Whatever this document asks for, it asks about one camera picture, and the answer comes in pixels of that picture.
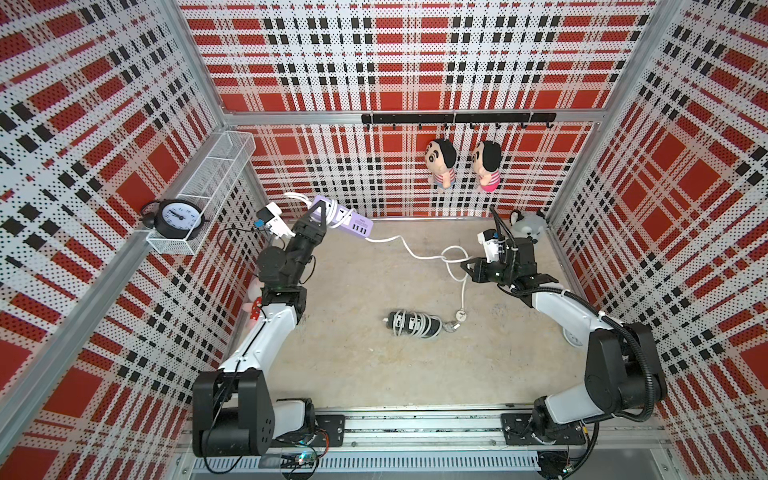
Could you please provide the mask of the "purple power strip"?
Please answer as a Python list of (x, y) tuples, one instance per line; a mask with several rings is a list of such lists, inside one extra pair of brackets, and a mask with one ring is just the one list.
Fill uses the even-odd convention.
[(329, 229), (343, 230), (360, 238), (369, 238), (373, 231), (373, 221), (352, 208), (343, 206), (339, 201), (322, 195), (315, 196), (312, 205), (324, 204), (312, 212), (314, 220), (320, 220), (324, 214)]

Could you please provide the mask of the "black power strip with cord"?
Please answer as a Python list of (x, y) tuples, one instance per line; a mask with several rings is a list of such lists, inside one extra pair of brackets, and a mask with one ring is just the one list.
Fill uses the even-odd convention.
[(435, 339), (442, 333), (455, 333), (461, 325), (457, 320), (444, 321), (437, 315), (407, 310), (392, 311), (382, 322), (395, 336), (422, 340)]

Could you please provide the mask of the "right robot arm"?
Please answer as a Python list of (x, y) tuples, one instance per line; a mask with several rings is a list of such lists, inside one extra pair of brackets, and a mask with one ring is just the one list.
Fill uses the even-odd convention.
[(625, 323), (541, 273), (531, 240), (489, 229), (479, 234), (484, 254), (464, 260), (474, 283), (493, 283), (503, 293), (548, 316), (566, 341), (586, 353), (580, 383), (534, 403), (527, 432), (553, 444), (568, 427), (610, 418), (647, 421), (668, 387), (649, 326)]

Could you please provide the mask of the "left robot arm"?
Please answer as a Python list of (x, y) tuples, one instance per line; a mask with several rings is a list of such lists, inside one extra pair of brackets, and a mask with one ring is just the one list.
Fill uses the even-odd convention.
[(272, 400), (267, 377), (306, 310), (307, 290), (300, 280), (327, 232), (326, 208), (314, 203), (291, 229), (274, 204), (268, 208), (273, 218), (266, 224), (278, 226), (278, 235), (288, 241), (258, 256), (262, 302), (256, 323), (217, 370), (200, 373), (193, 384), (193, 453), (205, 460), (260, 456), (282, 437), (315, 432), (312, 402)]

